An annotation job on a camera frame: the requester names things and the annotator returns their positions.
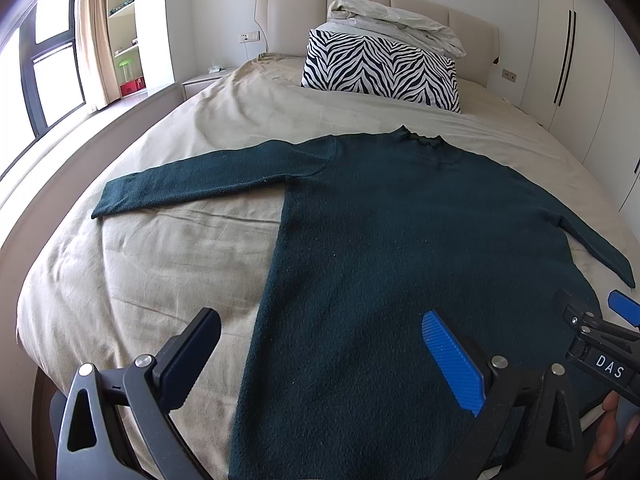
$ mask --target bed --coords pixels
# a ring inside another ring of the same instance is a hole
[[[128,365],[156,352],[203,306],[223,334],[180,410],[179,431],[213,478],[226,478],[228,443],[249,342],[282,210],[276,186],[210,200],[90,219],[115,177],[212,150],[268,139],[302,142],[327,134],[412,132],[485,155],[561,200],[640,269],[640,246],[589,173],[527,114],[487,91],[498,58],[497,27],[424,0],[372,0],[449,25],[467,56],[457,63],[461,114],[383,97],[301,88],[308,30],[334,0],[256,0],[270,54],[251,60],[153,126],[88,187],[33,264],[18,302],[17,338],[57,387],[76,369]],[[640,299],[568,236],[577,267],[605,319],[609,291]],[[145,468],[154,466],[125,414]]]

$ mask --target human hand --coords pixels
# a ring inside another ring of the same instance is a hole
[[[616,428],[616,410],[619,400],[620,395],[616,392],[611,392],[602,403],[602,409],[606,413],[602,416],[600,425],[596,430],[596,442],[593,444],[589,457],[587,458],[587,463],[584,466],[585,473],[593,471],[608,460],[607,453],[611,450],[618,434],[618,428]],[[638,428],[638,424],[640,424],[640,413],[636,413],[625,428],[625,444],[628,444],[631,440],[631,437]],[[606,473],[606,470],[601,471],[592,476],[590,480],[600,480]]]

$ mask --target power outlet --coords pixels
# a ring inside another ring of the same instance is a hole
[[[507,69],[502,69],[502,77],[508,79],[512,83],[515,83],[517,76],[513,72],[509,72]]]
[[[251,41],[260,41],[260,31],[243,32],[240,34],[240,43],[249,43]]]

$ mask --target white duvet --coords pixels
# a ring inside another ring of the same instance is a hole
[[[390,132],[405,124],[519,171],[581,216],[640,272],[640,246],[600,187],[517,108],[464,80],[462,114],[305,89],[303,62],[252,60],[151,128],[81,196],[31,268],[18,302],[18,341],[65,393],[82,363],[128,365],[139,354],[157,352],[201,307],[215,308],[222,338],[172,419],[216,479],[226,478],[229,434],[278,231],[282,188],[91,220],[104,184],[114,177],[267,139],[300,142],[326,134]],[[606,307],[609,291],[640,296],[578,242],[569,242],[604,317],[621,322]],[[139,435],[130,434],[142,453]],[[142,463],[154,469],[148,458]]]

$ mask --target sweater sleeve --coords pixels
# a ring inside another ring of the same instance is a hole
[[[613,270],[628,286],[631,288],[636,287],[631,264],[619,250],[590,228],[576,213],[551,193],[526,180],[519,173],[514,173],[533,188],[536,202],[545,207],[550,222],[576,238],[589,251],[591,256],[594,256],[609,269]]]
[[[326,167],[334,152],[335,139],[326,136],[301,144],[268,140],[242,150],[185,158],[110,180],[91,218],[192,202],[311,176]]]

